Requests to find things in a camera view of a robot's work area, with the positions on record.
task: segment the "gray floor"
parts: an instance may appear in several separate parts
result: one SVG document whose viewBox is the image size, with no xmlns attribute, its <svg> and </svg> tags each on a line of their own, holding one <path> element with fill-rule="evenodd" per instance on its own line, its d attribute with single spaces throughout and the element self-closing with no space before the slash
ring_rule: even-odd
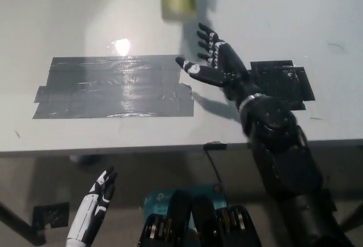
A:
<svg viewBox="0 0 363 247">
<path fill-rule="evenodd" d="M 248 151 L 211 153 L 226 186 L 230 203 L 245 205 L 263 246 L 290 246 L 275 204 L 264 194 Z M 363 151 L 359 148 L 317 148 L 314 157 L 323 171 L 342 220 L 363 202 Z M 70 222 L 84 194 L 108 165 L 119 172 L 116 193 L 93 246 L 135 246 L 143 227 L 142 201 L 150 192 L 178 186 L 216 182 L 204 154 L 127 154 L 104 157 L 98 165 L 80 168 L 66 157 L 0 159 L 1 201 L 31 222 L 35 205 L 70 202 Z M 65 246 L 68 228 L 45 231 L 45 246 Z M 363 227 L 348 233 L 363 246 Z M 0 223 L 0 246 L 30 246 Z"/>
</svg>

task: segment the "robot finger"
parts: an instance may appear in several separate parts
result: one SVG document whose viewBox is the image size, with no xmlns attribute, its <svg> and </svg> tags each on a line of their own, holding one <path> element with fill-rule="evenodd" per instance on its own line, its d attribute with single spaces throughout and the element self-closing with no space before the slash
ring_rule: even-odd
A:
<svg viewBox="0 0 363 247">
<path fill-rule="evenodd" d="M 205 49 L 207 52 L 210 51 L 210 48 L 209 48 L 209 44 L 205 43 L 205 42 L 202 42 L 202 41 L 198 41 L 198 46 Z"/>
<path fill-rule="evenodd" d="M 113 172 L 113 166 L 110 166 L 108 169 L 106 169 L 97 179 L 97 183 L 102 186 L 107 177 Z"/>
<path fill-rule="evenodd" d="M 218 34 L 212 29 L 210 29 L 208 26 L 202 23 L 199 23 L 198 26 L 202 31 L 204 31 L 208 35 L 208 41 L 217 42 L 219 40 Z"/>
<path fill-rule="evenodd" d="M 205 42 L 209 43 L 209 35 L 202 33 L 201 31 L 197 31 L 197 35 L 200 39 L 203 39 Z"/>
<path fill-rule="evenodd" d="M 176 63 L 193 79 L 216 87 L 224 87 L 228 83 L 228 77 L 221 71 L 209 66 L 202 66 L 177 57 Z"/>
</svg>

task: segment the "cable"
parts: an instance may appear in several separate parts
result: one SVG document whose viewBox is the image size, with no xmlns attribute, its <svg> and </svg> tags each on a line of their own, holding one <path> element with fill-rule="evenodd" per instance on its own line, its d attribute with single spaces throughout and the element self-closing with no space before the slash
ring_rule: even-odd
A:
<svg viewBox="0 0 363 247">
<path fill-rule="evenodd" d="M 207 155 L 208 159 L 209 159 L 209 162 L 210 164 L 212 165 L 212 168 L 214 169 L 214 173 L 216 174 L 216 177 L 218 179 L 218 183 L 222 183 L 222 180 L 221 180 L 221 176 L 220 176 L 220 173 L 218 172 L 217 168 L 216 168 L 216 165 L 212 159 L 212 157 L 210 156 L 209 152 L 207 150 L 204 151 L 205 154 Z"/>
</svg>

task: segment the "table surface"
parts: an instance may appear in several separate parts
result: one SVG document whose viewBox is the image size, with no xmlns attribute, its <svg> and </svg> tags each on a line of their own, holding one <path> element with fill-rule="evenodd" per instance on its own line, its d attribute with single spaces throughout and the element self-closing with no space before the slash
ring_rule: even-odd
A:
<svg viewBox="0 0 363 247">
<path fill-rule="evenodd" d="M 198 0 L 198 19 L 250 61 L 305 68 L 316 101 L 294 112 L 311 142 L 363 140 L 362 0 Z M 247 143 L 220 89 L 181 74 L 194 117 L 33 120 L 53 57 L 184 54 L 195 24 L 166 23 L 160 0 L 0 0 L 0 154 L 85 154 Z"/>
</svg>

